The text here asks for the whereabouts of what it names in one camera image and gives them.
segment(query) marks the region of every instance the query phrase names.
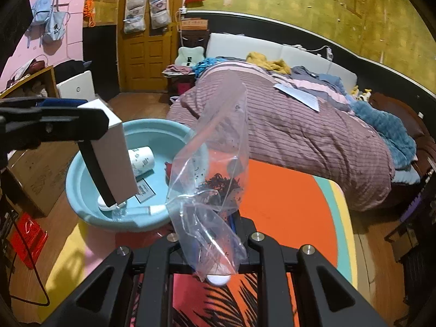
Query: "label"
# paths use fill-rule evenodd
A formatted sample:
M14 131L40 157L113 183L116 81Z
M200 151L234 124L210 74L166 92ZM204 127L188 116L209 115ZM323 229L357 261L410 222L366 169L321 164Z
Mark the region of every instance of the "label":
M156 193L153 192L153 190L150 188L145 180L140 180L137 184L139 194L135 195L135 197L140 203L143 203L147 199L150 199L151 197L156 195Z

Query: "yellow blanket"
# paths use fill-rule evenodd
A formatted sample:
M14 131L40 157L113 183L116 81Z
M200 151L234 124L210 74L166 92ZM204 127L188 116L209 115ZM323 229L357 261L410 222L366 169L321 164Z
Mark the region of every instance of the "yellow blanket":
M246 61L247 63L263 67L264 69L267 69L267 71L275 71L279 74L291 73L291 68L285 63L283 59L268 61L265 55L255 51L252 51L247 55Z

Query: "cardboard box on floor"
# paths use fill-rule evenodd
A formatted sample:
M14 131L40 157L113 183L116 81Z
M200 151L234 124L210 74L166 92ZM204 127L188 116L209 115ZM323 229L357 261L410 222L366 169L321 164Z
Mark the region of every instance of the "cardboard box on floor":
M65 190L77 152L74 142L42 143L34 150L16 151L3 173L2 188L33 217L46 217Z

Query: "door panel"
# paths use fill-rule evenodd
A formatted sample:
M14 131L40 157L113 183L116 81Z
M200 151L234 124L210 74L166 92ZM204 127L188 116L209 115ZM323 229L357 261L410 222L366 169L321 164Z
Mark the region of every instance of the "door panel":
M122 91L163 91L166 89L166 79L162 77L162 71L173 62L174 49L177 48L177 38L173 36L177 33L174 12L181 6L181 0L169 0L172 23L163 31L151 30L147 1L146 30L131 34L124 34L123 31L125 5L126 0L119 0L117 39L120 88Z

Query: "purple striped duvet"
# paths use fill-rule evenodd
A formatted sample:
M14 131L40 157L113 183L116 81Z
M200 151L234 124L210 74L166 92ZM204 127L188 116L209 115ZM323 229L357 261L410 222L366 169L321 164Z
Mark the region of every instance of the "purple striped duvet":
M252 159L335 181L353 210L383 202L394 170L376 131L324 99L318 98L318 113L286 96L273 87L277 80L258 66L228 61L210 67L171 106L167 118L191 126L229 72L247 87Z

